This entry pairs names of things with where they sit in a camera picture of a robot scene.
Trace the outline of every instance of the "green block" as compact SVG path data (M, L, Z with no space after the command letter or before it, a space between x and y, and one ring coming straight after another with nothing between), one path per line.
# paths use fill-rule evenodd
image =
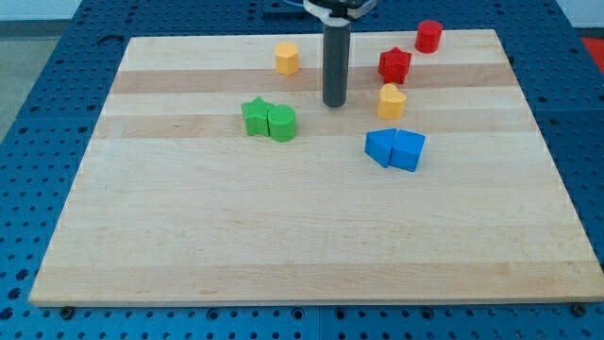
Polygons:
M242 104L243 121L248 136L270 136L268 129L268 111L274 105L267 103L262 97L257 96L251 102Z
M271 138L287 142L295 137L295 111L287 105L275 105L268 111Z

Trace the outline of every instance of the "wood grain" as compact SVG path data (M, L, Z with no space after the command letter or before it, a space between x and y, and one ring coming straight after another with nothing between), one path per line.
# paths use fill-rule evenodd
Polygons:
M278 76L276 43L303 70ZM492 30L414 53L400 121L376 117L379 52L353 35L348 101L321 103L320 36L135 38L29 299L40 306L598 301L604 275ZM296 109L286 144L241 103ZM427 135L416 173L364 133Z

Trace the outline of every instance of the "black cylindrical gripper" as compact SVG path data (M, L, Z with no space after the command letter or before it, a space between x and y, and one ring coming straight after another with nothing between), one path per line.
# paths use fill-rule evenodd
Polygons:
M350 27L323 25L323 102L332 108L346 102Z

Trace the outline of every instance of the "yellow block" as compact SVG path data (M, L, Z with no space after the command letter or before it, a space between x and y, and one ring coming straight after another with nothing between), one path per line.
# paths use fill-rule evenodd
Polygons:
M394 84L386 84L379 91L377 116L382 119L396 120L403 118L407 96Z
M282 42L275 46L277 72L290 76L300 70L298 45L293 42Z

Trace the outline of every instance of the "blue cube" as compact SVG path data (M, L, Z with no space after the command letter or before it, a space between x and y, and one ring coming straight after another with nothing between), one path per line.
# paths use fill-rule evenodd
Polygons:
M390 155L390 165L414 172L424 148L426 136L419 133L399 130L394 139Z
M365 153L376 160L379 165L388 167L394 138L396 138L396 128L367 132L367 136L365 137Z

